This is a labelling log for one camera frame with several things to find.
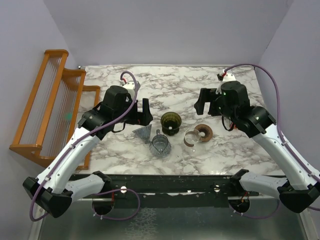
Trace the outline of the clear glass carafe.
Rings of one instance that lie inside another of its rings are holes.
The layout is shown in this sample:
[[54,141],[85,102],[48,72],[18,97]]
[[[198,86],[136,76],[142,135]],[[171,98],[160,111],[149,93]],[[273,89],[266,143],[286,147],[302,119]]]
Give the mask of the clear glass carafe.
[[169,139],[161,133],[160,129],[156,130],[156,135],[149,144],[149,150],[156,158],[165,158],[171,153],[171,143]]

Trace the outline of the brown wooden dripper collar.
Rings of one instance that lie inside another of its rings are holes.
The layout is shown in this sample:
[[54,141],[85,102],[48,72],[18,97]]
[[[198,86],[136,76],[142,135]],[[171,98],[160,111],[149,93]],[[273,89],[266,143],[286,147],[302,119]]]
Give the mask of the brown wooden dripper collar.
[[195,129],[199,131],[203,143],[209,142],[213,137],[213,130],[206,124],[198,124]]

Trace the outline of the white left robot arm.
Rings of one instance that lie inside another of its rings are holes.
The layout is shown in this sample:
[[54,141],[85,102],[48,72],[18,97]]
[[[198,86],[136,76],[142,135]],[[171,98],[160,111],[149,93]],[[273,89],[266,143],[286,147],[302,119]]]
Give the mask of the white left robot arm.
[[142,100],[138,111],[138,85],[113,85],[103,101],[86,111],[68,143],[54,161],[37,177],[27,177],[22,186],[32,200],[54,218],[63,215],[70,205],[84,197],[106,197],[114,184],[110,177],[95,171],[88,177],[70,181],[70,177],[85,156],[105,137],[113,133],[115,124],[147,126],[153,120],[149,100]]

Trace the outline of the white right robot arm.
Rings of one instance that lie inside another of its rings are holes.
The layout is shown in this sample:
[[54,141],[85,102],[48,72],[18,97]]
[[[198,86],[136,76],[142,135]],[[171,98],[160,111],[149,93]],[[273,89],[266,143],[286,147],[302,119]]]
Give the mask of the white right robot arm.
[[264,107],[250,104],[245,85],[229,81],[219,88],[202,88],[194,104],[198,115],[203,115],[205,103],[209,103],[209,115],[230,120],[258,143],[285,174],[277,178],[241,169],[230,180],[229,189],[234,195],[261,193],[279,199],[294,213],[301,213],[320,196],[320,183],[313,178],[320,175],[319,171],[307,172],[298,164],[294,158],[298,152],[287,149],[290,143],[281,140],[273,116]]

